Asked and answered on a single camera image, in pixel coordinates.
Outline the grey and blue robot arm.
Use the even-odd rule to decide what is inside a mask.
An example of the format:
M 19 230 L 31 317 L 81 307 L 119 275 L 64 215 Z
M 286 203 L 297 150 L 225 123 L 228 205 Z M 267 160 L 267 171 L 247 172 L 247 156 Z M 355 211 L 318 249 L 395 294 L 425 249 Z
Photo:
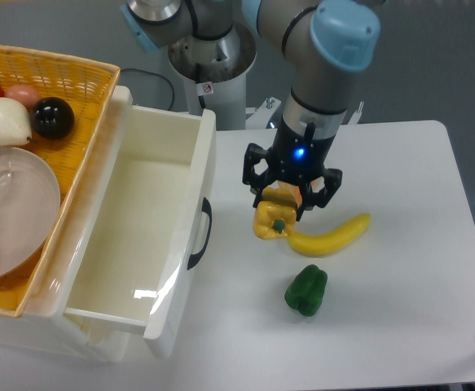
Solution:
M 342 173 L 325 166 L 359 75 L 370 65 L 380 21 L 369 1 L 244 1 L 239 23 L 230 1 L 126 1 L 121 14 L 145 51 L 165 48 L 185 81 L 191 111 L 223 118 L 242 104 L 220 97 L 221 85 L 243 76 L 267 42 L 295 70 L 271 147 L 250 144 L 243 182 L 256 197 L 274 182 L 301 193 L 298 212 L 322 208 Z

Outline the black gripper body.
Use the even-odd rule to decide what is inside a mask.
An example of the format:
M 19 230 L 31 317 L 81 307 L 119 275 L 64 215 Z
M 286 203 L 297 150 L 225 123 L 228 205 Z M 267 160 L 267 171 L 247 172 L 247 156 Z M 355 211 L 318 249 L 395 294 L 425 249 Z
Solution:
M 296 186 L 297 178 L 325 167 L 324 161 L 334 141 L 334 136 L 320 138 L 317 126 L 311 122 L 301 134 L 290 129 L 284 121 L 277 129 L 274 142 L 267 148 L 266 187 L 276 181 Z

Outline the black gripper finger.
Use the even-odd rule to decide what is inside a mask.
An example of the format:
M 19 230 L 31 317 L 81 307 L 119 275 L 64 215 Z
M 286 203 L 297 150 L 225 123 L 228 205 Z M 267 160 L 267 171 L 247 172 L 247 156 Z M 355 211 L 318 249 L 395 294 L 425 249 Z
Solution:
M 244 165 L 242 174 L 242 183 L 249 186 L 249 190 L 254 194 L 253 207 L 256 208 L 262 199 L 262 192 L 267 183 L 267 172 L 258 174 L 256 166 L 264 161 L 267 163 L 268 151 L 256 143 L 250 143 L 244 153 Z
M 313 190 L 313 182 L 317 179 L 323 180 L 323 186 L 318 190 Z M 310 211 L 314 207 L 325 208 L 333 196 L 337 193 L 342 183 L 342 171 L 321 167 L 319 170 L 311 172 L 310 175 L 300 175 L 297 178 L 297 188 L 301 194 L 301 204 L 297 208 L 296 220 L 299 222 L 305 211 Z

